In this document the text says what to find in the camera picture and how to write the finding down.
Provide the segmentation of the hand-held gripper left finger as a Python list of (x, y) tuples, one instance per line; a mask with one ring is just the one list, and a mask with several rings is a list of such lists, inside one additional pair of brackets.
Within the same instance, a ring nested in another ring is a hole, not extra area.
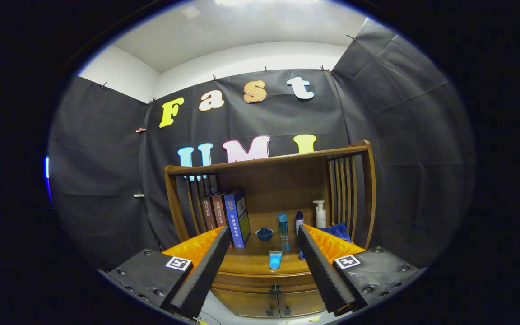
[(200, 314), (231, 238), (222, 226), (163, 252), (143, 249), (107, 277), (155, 308), (192, 319)]

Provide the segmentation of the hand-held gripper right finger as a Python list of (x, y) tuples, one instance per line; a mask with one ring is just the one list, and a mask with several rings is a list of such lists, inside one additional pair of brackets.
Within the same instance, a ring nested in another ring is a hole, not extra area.
[(299, 227), (298, 243), (326, 310), (336, 316), (373, 308), (425, 273), (384, 247), (365, 250), (308, 225)]

